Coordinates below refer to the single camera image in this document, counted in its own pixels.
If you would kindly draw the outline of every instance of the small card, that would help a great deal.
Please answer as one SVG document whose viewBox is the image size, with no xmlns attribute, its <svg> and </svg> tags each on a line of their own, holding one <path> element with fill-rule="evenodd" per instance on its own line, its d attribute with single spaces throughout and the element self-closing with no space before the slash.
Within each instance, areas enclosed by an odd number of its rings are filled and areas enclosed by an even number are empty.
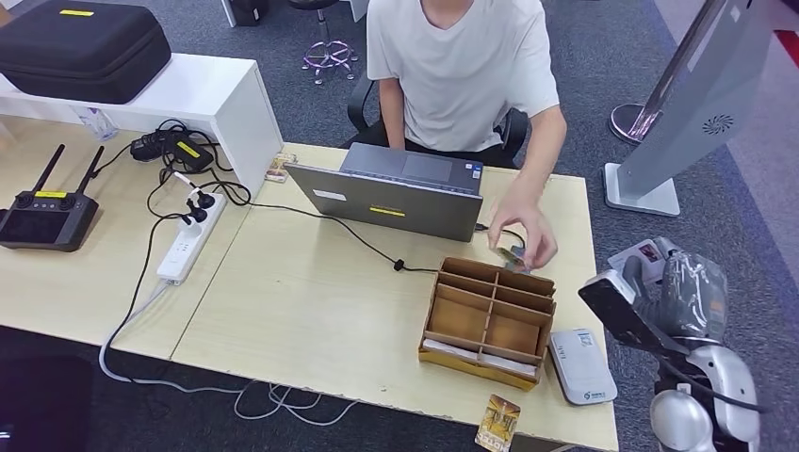
<svg viewBox="0 0 799 452">
<path fill-rule="evenodd" d="M 524 273 L 529 275 L 530 271 L 526 269 L 524 265 L 524 251 L 524 248 L 517 247 L 516 245 L 513 245 L 509 250 L 502 247 L 497 247 L 494 249 L 494 253 L 501 257 L 505 262 L 505 268 L 514 273 Z"/>
<path fill-rule="evenodd" d="M 499 395 L 491 395 L 477 430 L 475 443 L 491 452 L 508 452 L 521 409 Z"/>
<path fill-rule="evenodd" d="M 293 153 L 278 153 L 275 155 L 269 165 L 269 169 L 267 169 L 266 179 L 281 184 L 285 182 L 285 179 L 288 178 L 288 171 L 283 168 L 284 163 L 297 163 L 297 156 Z"/>
<path fill-rule="evenodd" d="M 621 273 L 624 271 L 625 262 L 630 256 L 636 256 L 641 259 L 644 284 L 656 283 L 663 279 L 663 268 L 666 266 L 666 260 L 654 241 L 647 239 L 634 247 L 627 248 L 608 259 L 608 264 Z"/>
</svg>

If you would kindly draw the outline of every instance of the white shelf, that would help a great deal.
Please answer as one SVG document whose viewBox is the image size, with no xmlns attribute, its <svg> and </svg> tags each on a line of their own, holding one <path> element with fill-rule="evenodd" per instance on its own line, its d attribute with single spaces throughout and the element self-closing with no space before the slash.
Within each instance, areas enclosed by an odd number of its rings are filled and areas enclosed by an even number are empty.
<svg viewBox="0 0 799 452">
<path fill-rule="evenodd" d="M 127 104 L 97 104 L 25 94 L 0 75 L 0 97 L 55 105 L 80 105 L 104 111 L 207 120 L 220 110 L 242 79 L 256 66 L 251 59 L 172 54 L 170 62 Z"/>
<path fill-rule="evenodd" d="M 25 94 L 0 75 L 0 114 L 80 123 L 71 106 L 103 110 L 119 128 L 152 132 L 175 118 L 221 144 L 240 183 L 253 195 L 272 157 L 283 149 L 258 65 L 251 59 L 172 54 L 170 62 L 127 104 L 98 104 Z"/>
</svg>

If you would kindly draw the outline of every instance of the cardboard box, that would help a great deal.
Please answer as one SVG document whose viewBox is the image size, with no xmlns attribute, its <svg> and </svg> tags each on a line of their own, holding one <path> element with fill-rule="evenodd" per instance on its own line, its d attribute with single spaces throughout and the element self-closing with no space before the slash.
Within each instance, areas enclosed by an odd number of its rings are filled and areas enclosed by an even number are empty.
<svg viewBox="0 0 799 452">
<path fill-rule="evenodd" d="M 543 372 L 554 293 L 551 280 L 449 257 L 432 289 L 419 360 L 529 391 Z M 458 349 L 426 346 L 426 339 Z M 533 365 L 534 373 L 502 360 Z"/>
</svg>

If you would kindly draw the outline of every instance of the stool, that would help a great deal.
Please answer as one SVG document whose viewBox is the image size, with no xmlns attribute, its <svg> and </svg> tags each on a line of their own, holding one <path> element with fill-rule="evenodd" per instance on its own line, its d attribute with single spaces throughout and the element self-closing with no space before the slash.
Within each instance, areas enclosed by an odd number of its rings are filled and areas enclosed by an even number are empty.
<svg viewBox="0 0 799 452">
<path fill-rule="evenodd" d="M 322 75 L 327 70 L 335 71 L 339 66 L 347 71 L 347 79 L 353 80 L 355 75 L 352 73 L 351 63 L 358 60 L 355 51 L 349 44 L 340 40 L 330 40 L 330 30 L 328 30 L 322 10 L 338 3 L 338 0 L 288 0 L 288 4 L 296 9 L 315 10 L 319 17 L 319 28 L 322 40 L 312 45 L 305 55 L 302 56 L 302 68 L 308 70 L 314 68 L 314 83 L 323 83 Z"/>
</svg>

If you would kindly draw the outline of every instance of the gray laptop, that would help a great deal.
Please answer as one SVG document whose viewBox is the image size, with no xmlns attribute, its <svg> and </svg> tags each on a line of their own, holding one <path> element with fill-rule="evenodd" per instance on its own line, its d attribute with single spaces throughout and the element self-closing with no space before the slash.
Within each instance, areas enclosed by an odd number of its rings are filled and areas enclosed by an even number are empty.
<svg viewBox="0 0 799 452">
<path fill-rule="evenodd" d="M 339 171 L 285 164 L 322 215 L 468 242 L 482 163 L 353 144 Z"/>
</svg>

